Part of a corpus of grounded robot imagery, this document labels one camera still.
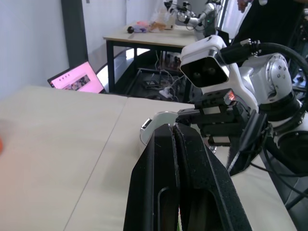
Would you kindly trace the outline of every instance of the laptop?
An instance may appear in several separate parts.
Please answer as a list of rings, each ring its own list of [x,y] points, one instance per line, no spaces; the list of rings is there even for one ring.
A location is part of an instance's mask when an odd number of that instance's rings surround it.
[[[52,88],[56,89],[105,93],[89,62],[67,69],[47,81]]]

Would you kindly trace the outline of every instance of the black metal table frame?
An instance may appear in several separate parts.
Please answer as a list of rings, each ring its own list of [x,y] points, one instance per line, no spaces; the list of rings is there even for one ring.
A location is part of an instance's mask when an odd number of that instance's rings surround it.
[[[123,42],[123,41],[114,41],[114,40],[107,40],[106,46],[107,46],[107,62],[108,62],[108,85],[109,85],[110,93],[115,93],[115,90],[116,90],[114,46],[131,47],[134,49],[134,72],[135,74],[137,74],[137,71],[138,71],[137,48],[149,49],[149,50],[154,50],[154,51],[169,51],[169,52],[177,52],[177,53],[182,52],[181,47]],[[186,81],[184,98],[183,98],[184,103],[189,101],[189,94],[190,94],[191,86],[192,86],[192,83],[189,80]]]

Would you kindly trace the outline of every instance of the pink screen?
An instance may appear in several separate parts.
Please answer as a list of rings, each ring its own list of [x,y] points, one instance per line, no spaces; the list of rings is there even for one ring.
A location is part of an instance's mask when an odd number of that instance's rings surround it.
[[[51,81],[57,89],[77,90],[99,93],[103,86],[98,80],[89,62],[86,62],[71,71]]]

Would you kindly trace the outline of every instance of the beige table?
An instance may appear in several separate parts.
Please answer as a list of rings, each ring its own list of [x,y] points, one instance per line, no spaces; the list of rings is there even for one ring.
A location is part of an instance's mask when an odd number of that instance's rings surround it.
[[[141,124],[188,107],[45,88],[0,102],[0,230],[123,230]],[[218,150],[222,162],[227,152]],[[233,182],[255,231],[296,230],[266,172]]]
[[[134,48],[134,68],[136,70],[138,66],[137,48],[181,53],[183,47],[197,41],[194,30],[188,30],[185,26],[175,26],[173,30],[164,30],[159,33],[129,34],[127,28],[133,25],[126,25],[115,33],[104,37],[107,45],[109,92],[116,92],[114,46]]]

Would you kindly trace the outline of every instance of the white wall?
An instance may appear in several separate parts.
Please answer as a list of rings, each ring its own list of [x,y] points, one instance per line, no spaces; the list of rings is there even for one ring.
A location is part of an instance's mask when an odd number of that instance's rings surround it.
[[[126,0],[82,0],[89,62],[97,72],[107,63],[106,41],[113,31],[126,25]],[[115,48],[115,55],[123,48]]]
[[[0,99],[68,68],[60,0],[0,0]]]
[[[154,12],[157,0],[126,0],[127,24],[136,21],[148,21]]]

